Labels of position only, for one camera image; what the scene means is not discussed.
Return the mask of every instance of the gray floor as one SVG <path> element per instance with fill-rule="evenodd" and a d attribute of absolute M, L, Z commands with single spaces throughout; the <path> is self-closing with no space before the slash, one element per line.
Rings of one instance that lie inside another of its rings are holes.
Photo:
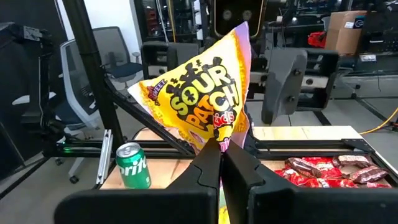
<path fill-rule="evenodd" d="M 394 92 L 398 80 L 392 78 L 377 78 L 361 80 L 353 79 L 352 82 L 362 84 L 358 90 L 359 96 L 398 96 Z M 337 88 L 333 97 L 347 97 L 351 93 L 345 89 Z M 398 106 L 398 99 L 371 99 L 367 100 L 384 116 L 388 117 Z M 249 112 L 254 118 L 255 126 L 262 126 L 260 112 L 261 103 L 248 103 Z M 358 132 L 374 128 L 382 121 L 363 108 L 354 100 L 331 100 L 323 111 L 325 116 L 334 125 L 351 125 Z M 122 109 L 117 110 L 118 118 L 124 135 L 128 138 L 140 130 L 143 125 L 130 117 Z M 321 125 L 312 112 L 296 112 L 290 116 L 292 126 Z M 273 126 L 290 126 L 288 116 L 277 118 Z M 95 138 L 100 138 L 103 129 L 88 131 Z M 380 131 L 364 136 L 395 168 L 398 168 L 398 133 Z M 61 166 L 56 166 L 54 159 L 50 159 L 41 168 L 34 172 L 20 186 L 0 200 L 0 223 L 52 223 L 53 210 L 59 201 L 67 195 L 79 190 L 90 189 L 95 183 L 95 174 L 98 168 L 98 159 L 86 159 L 78 176 L 80 181 L 71 184 L 68 180 L 68 170 L 73 159 L 65 160 Z M 10 179 L 0 183 L 4 188 Z"/>

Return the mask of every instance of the white wall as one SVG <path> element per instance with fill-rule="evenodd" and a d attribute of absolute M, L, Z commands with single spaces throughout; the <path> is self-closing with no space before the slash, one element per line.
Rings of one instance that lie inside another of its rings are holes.
<path fill-rule="evenodd" d="M 62 0 L 57 0 L 57 2 L 68 40 L 74 39 Z M 139 52 L 141 36 L 137 22 L 133 21 L 133 17 L 136 18 L 136 15 L 132 15 L 132 10 L 133 13 L 135 13 L 135 10 L 134 5 L 130 5 L 130 0 L 85 0 L 85 4 L 93 29 L 118 26 L 130 53 Z"/>

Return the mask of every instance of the sprite can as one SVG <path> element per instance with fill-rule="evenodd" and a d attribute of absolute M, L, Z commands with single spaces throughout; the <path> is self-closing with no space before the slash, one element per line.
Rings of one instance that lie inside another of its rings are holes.
<path fill-rule="evenodd" d="M 123 144 L 116 150 L 116 163 L 124 186 L 129 189 L 148 189 L 150 175 L 144 150 L 137 143 Z"/>

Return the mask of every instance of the candy bar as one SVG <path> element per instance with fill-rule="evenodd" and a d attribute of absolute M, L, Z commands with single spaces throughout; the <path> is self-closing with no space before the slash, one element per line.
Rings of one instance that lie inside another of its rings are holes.
<path fill-rule="evenodd" d="M 333 158 L 333 163 L 336 166 L 354 165 L 358 166 L 359 168 L 365 168 L 373 165 L 372 160 L 369 156 L 353 155 L 335 156 Z"/>
<path fill-rule="evenodd" d="M 362 184 L 359 187 L 361 187 L 361 188 L 391 188 L 390 185 L 378 184 L 378 183 L 372 183 L 372 182 Z"/>
<path fill-rule="evenodd" d="M 316 167 L 315 164 L 299 158 L 288 158 L 285 161 L 285 164 L 306 177 L 314 178 L 322 176 L 321 171 Z"/>
<path fill-rule="evenodd" d="M 343 175 L 345 178 L 350 179 L 359 184 L 365 184 L 367 182 L 374 182 L 384 178 L 387 175 L 387 171 L 378 168 L 377 166 L 370 166 L 359 171 L 353 172 L 349 175 Z"/>
<path fill-rule="evenodd" d="M 329 157 L 303 157 L 304 161 L 311 162 L 322 173 L 321 178 L 341 178 L 342 173 L 339 168 L 333 165 L 332 158 Z"/>
<path fill-rule="evenodd" d="M 274 172 L 297 186 L 305 184 L 308 180 L 308 177 L 300 175 L 291 168 L 275 170 Z"/>

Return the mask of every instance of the wooden board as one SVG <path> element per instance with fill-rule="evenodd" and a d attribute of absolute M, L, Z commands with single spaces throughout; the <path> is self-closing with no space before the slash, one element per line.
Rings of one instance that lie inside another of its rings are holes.
<path fill-rule="evenodd" d="M 179 138 L 177 129 L 168 129 Z M 362 138 L 351 126 L 299 126 L 299 127 L 253 127 L 256 138 L 261 140 L 336 140 L 342 138 Z M 136 140 L 162 140 L 148 128 L 142 129 Z M 173 182 L 192 160 L 148 159 L 152 179 L 152 189 L 164 189 Z M 284 167 L 283 161 L 261 161 L 272 170 Z M 119 169 L 114 169 L 101 189 L 124 189 Z"/>

